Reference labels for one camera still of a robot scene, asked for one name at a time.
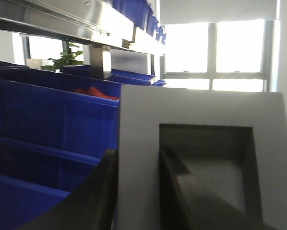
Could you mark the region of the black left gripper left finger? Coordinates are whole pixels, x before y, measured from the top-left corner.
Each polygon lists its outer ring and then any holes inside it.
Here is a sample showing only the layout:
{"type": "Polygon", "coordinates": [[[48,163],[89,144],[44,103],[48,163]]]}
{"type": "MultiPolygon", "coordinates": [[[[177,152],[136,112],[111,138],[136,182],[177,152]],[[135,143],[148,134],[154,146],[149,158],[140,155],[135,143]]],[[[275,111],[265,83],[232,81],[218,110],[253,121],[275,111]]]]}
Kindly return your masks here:
{"type": "Polygon", "coordinates": [[[119,155],[108,149],[83,183],[21,230],[110,230],[118,193],[119,155]]]}

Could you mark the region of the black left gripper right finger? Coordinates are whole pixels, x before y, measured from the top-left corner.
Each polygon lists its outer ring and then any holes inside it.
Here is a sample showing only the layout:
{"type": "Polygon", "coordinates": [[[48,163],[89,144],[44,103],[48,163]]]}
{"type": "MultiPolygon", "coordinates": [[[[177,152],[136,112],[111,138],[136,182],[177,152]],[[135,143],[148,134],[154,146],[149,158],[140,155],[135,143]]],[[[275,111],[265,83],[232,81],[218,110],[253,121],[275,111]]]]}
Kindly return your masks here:
{"type": "Polygon", "coordinates": [[[159,152],[163,230],[271,230],[208,189],[169,147],[159,152]]]}

